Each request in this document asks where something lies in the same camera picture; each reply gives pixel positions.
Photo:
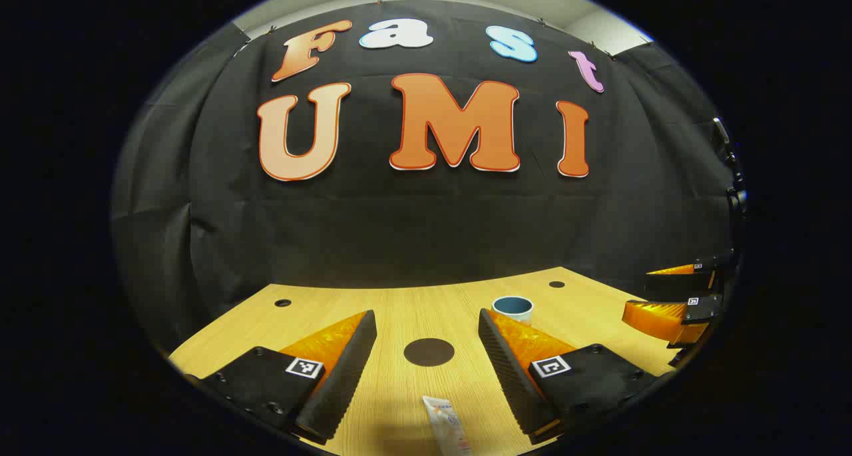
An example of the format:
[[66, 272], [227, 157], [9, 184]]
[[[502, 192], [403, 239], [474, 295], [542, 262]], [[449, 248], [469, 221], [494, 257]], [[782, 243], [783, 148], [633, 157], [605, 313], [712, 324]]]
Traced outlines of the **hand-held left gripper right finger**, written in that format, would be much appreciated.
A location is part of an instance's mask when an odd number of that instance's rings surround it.
[[487, 308], [479, 313], [478, 335], [531, 443], [606, 425], [674, 376], [655, 376], [599, 343], [576, 349]]

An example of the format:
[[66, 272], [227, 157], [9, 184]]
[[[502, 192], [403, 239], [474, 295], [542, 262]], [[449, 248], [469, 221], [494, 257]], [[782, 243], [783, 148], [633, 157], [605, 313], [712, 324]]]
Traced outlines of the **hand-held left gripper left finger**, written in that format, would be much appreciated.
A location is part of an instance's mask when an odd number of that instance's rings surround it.
[[375, 339], [372, 310], [334, 322], [234, 310], [185, 341], [183, 371], [241, 423], [323, 445], [349, 411]]

